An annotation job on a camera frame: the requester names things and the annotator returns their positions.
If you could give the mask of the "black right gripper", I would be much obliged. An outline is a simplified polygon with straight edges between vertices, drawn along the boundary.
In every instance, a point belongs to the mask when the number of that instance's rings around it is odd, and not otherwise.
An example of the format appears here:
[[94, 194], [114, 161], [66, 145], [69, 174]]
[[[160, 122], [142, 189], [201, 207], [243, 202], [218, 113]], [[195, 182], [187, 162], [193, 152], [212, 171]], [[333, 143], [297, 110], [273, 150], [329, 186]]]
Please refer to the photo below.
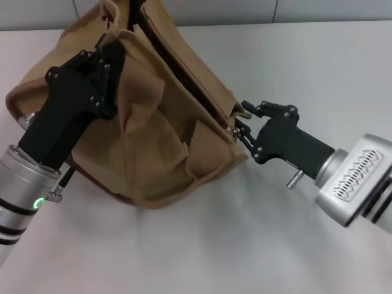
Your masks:
[[300, 116], [295, 106], [283, 106], [265, 100], [258, 105], [244, 100], [241, 105], [259, 118], [269, 117], [256, 139], [251, 135], [248, 125], [235, 119], [237, 139], [258, 163], [264, 164], [275, 158], [282, 159], [315, 179], [323, 164], [335, 152], [333, 147], [297, 126]]

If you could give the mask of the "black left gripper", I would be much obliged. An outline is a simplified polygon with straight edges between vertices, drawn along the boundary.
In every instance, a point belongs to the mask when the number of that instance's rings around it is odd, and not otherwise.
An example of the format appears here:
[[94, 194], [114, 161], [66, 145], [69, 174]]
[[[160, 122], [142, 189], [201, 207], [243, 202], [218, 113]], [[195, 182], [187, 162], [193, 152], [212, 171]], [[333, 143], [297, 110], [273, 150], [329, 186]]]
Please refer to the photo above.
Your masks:
[[18, 143], [38, 164], [60, 167], [93, 120], [117, 114], [125, 49], [119, 41], [100, 47], [105, 36], [45, 76], [48, 98]]

